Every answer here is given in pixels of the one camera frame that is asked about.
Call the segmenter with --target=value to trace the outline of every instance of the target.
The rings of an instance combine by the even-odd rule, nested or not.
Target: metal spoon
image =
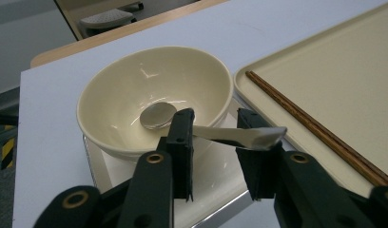
[[[177,109],[169,103],[156,103],[147,107],[140,116],[141,125],[159,129],[171,124]],[[285,135],[286,127],[260,127],[251,129],[193,126],[193,135],[251,150],[268,150]]]

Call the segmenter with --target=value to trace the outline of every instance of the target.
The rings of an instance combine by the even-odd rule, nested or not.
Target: white tray
[[[236,127],[239,107],[232,101],[221,127]],[[201,142],[194,143],[194,201],[175,200],[175,227],[200,223],[247,190],[235,147],[212,142],[204,148]],[[134,164],[109,156],[87,139],[85,145],[93,180],[102,193],[132,177]]]
[[[238,93],[334,179],[365,197],[372,185],[254,85],[270,85],[388,174],[388,4],[243,67]]]

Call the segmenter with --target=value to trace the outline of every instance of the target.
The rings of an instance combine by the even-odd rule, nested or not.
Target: spoon handle
[[[250,150],[268,150],[276,145],[285,133],[286,127],[239,129],[193,126],[195,136]]]

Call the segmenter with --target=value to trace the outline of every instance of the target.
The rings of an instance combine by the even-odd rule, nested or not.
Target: brown chopstick
[[[288,98],[283,96],[276,88],[267,83],[253,71],[246,71],[245,75],[261,88],[268,96],[274,99],[287,112],[302,123],[308,130],[317,136],[322,142],[336,152],[341,158],[348,162],[364,178],[375,186],[388,185],[388,175],[366,160],[351,146],[342,141],[339,137],[325,128],[321,123],[313,119]]]

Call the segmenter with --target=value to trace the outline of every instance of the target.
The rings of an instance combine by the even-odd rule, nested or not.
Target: spoon head
[[[169,126],[176,112],[173,104],[155,103],[141,113],[140,122],[144,128],[159,129]]]

